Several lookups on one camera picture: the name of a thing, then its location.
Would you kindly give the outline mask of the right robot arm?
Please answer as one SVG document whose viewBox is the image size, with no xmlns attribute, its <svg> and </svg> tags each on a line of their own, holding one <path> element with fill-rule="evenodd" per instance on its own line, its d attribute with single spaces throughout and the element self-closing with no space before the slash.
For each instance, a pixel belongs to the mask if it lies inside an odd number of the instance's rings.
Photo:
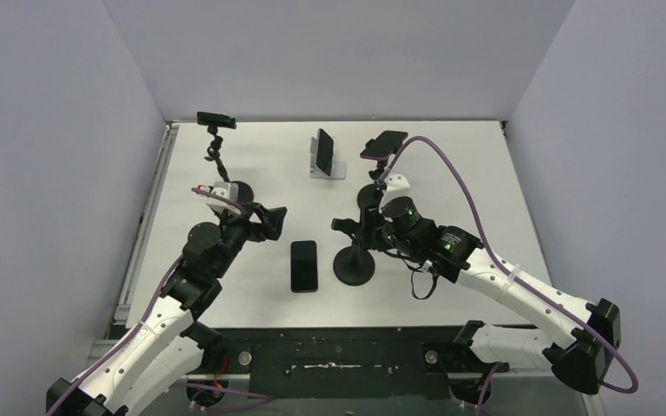
<svg viewBox="0 0 666 416">
<path fill-rule="evenodd" d="M 607 299 L 589 302 L 540 281 L 495 254 L 481 238 L 424 218 L 400 196 L 362 211 L 370 250 L 388 252 L 428 273 L 472 289 L 529 321 L 533 328 L 467 324 L 453 346 L 455 363 L 549 370 L 563 384 L 594 395 L 605 387 L 621 343 L 620 309 Z"/>
</svg>

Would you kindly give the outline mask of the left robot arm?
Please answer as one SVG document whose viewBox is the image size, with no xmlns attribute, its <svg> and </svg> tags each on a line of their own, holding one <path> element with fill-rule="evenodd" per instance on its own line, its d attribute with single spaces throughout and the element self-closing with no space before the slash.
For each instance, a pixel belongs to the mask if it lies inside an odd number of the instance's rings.
<svg viewBox="0 0 666 416">
<path fill-rule="evenodd" d="M 222 360 L 219 333 L 199 322 L 222 290 L 221 278 L 248 242 L 277 241 L 286 207 L 257 202 L 188 232 L 142 317 L 93 365 L 46 393 L 48 415 L 137 415 L 182 376 Z"/>
</svg>

